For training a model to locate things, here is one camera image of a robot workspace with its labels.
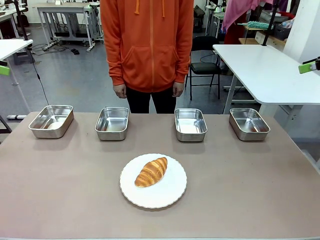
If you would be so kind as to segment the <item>person's right hand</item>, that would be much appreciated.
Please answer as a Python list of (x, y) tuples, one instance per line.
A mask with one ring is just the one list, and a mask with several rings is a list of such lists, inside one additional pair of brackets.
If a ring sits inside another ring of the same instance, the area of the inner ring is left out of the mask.
[(126, 94), (126, 85), (121, 84), (121, 85), (114, 85), (113, 86), (113, 91), (115, 92), (116, 96), (120, 99), (126, 99), (127, 94)]

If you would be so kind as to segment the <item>person's left hand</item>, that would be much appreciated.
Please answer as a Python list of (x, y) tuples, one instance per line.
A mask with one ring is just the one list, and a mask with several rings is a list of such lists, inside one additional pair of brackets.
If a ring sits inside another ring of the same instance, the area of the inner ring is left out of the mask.
[(183, 82), (174, 82), (172, 86), (172, 96), (174, 98), (178, 98), (182, 95), (183, 91), (185, 89), (185, 84)]

